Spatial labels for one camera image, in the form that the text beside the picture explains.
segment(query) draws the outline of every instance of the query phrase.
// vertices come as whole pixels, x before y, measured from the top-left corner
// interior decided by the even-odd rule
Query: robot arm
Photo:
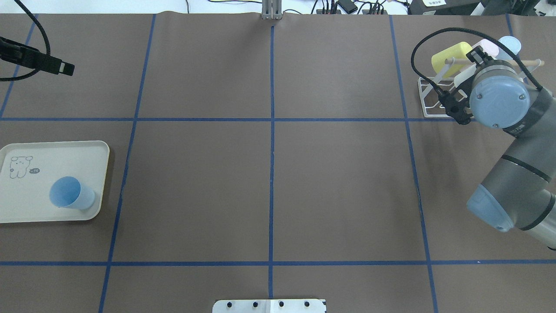
[[[450,31],[471,33],[495,43],[517,62],[535,88],[523,84],[508,62],[493,59],[478,46],[466,55],[475,62],[475,73],[454,91],[442,90],[415,68],[414,57],[426,40]],[[556,99],[552,93],[507,47],[465,28],[445,28],[423,38],[413,50],[411,66],[432,85],[446,114],[459,124],[466,125],[475,117],[486,127],[503,129],[515,137],[467,202],[468,209],[501,232],[517,227],[555,250],[556,197],[546,190],[556,176]],[[458,92],[467,98],[456,101]]]

